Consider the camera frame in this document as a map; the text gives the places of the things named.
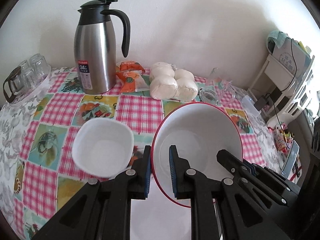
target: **phone screen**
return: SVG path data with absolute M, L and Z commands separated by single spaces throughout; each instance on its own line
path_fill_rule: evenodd
M 287 161 L 285 162 L 283 170 L 281 172 L 282 176 L 284 176 L 286 179 L 288 178 L 292 170 L 292 167 L 294 165 L 294 162 L 296 161 L 298 152 L 299 152 L 299 145 L 296 143 L 296 141 L 293 141 Z

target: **table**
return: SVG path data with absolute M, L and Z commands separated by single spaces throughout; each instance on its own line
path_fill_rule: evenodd
M 206 81 L 195 80 L 199 88 Z M 73 140 L 87 120 L 114 118 L 132 129 L 131 165 L 142 156 L 144 146 L 151 145 L 163 118 L 184 104 L 154 100 L 148 91 L 120 94 L 121 86 L 117 79 L 110 91 L 86 95 L 76 68 L 61 68 L 52 72 L 49 86 L 37 96 L 17 106 L 4 105 L 0 112 L 0 209 L 21 239 L 30 239 L 93 177 L 71 158 Z M 279 172 L 272 135 L 260 116 L 253 117 L 242 108 L 239 99 L 245 91 L 234 90 L 237 99 L 230 103 L 232 95 L 227 94 L 218 107 L 238 127 L 244 158 Z

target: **white wall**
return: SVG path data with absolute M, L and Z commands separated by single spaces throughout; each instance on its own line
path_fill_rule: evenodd
M 77 9 L 87 1 L 19 0 L 0 29 L 0 83 L 37 52 L 53 67 L 74 66 Z M 223 67 L 247 87 L 266 59 L 267 34 L 277 28 L 320 56 L 319 28 L 300 0 L 119 0 L 111 8 L 130 19 L 128 59 L 146 67 L 166 61 L 200 76 Z M 112 21 L 121 60 L 122 23 Z

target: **orange snack package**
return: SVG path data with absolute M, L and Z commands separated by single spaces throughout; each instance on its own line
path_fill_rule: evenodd
M 126 72 L 117 72 L 116 75 L 121 80 L 123 86 L 121 93 L 124 92 L 139 92 L 149 90 L 149 86 L 146 84 L 142 77 L 142 70 L 133 70 Z
M 119 68 L 120 68 L 121 72 L 122 71 L 132 71 L 132 70 L 141 70 L 142 74 L 145 73 L 144 68 L 138 62 L 131 61 L 131 60 L 121 62 L 119 65 Z

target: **metal screw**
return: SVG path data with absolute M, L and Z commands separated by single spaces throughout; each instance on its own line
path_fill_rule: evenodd
M 91 178 L 88 180 L 88 183 L 90 185 L 96 185 L 98 183 L 98 179 L 97 178 Z
M 136 171 L 133 169 L 129 169 L 125 172 L 125 174 L 127 174 L 128 176 L 133 176 L 134 174 L 136 174 Z
M 230 185 L 233 184 L 233 180 L 230 179 L 230 178 L 225 178 L 225 179 L 223 180 L 223 183 L 230 186 Z
M 196 171 L 194 169 L 187 169 L 186 173 L 188 175 L 195 175 L 196 174 Z

